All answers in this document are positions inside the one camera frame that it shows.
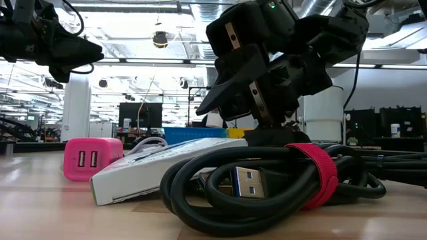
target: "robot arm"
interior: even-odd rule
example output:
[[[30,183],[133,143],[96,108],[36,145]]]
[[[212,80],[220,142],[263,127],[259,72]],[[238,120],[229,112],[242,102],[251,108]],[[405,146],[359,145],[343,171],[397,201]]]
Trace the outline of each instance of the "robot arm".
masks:
[[[102,47],[66,31],[51,3],[16,0],[15,9],[5,0],[0,17],[0,57],[49,66],[52,77],[68,83],[72,69],[103,59]]]
[[[286,0],[234,5],[207,27],[219,77],[197,114],[218,107],[226,121],[252,114],[260,127],[279,127],[298,97],[332,85],[326,67],[362,50],[365,14],[345,4],[335,17],[298,19]]]

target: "yellow object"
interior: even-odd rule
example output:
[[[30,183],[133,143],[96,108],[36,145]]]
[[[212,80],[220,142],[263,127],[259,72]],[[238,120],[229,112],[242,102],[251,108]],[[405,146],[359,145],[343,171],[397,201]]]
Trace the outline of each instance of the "yellow object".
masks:
[[[229,138],[243,138],[248,130],[253,129],[227,129],[227,134]]]

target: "red velcro cable tie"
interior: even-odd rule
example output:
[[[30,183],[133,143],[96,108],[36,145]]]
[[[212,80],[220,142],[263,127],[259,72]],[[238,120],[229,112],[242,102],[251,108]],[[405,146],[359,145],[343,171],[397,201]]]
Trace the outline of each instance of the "red velcro cable tie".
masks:
[[[313,209],[322,206],[334,194],[338,186],[338,172],[332,158],[320,147],[310,143],[292,143],[285,147],[297,149],[316,164],[320,177],[320,191],[304,206]]]

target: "pink usb charger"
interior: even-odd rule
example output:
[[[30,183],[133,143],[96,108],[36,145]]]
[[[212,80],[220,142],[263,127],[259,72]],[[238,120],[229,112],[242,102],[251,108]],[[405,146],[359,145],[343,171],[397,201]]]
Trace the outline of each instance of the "pink usb charger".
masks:
[[[97,172],[123,157],[123,143],[115,138],[74,138],[64,154],[64,176],[71,181],[88,181]]]

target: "table surface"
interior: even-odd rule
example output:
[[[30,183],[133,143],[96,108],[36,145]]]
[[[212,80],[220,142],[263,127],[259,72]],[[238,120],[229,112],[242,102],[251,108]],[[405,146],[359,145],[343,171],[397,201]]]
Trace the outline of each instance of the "table surface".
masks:
[[[186,227],[155,196],[95,205],[88,183],[59,169],[62,152],[0,158],[0,239],[214,239]],[[427,189],[386,181],[387,196],[300,211],[240,239],[427,239]]]

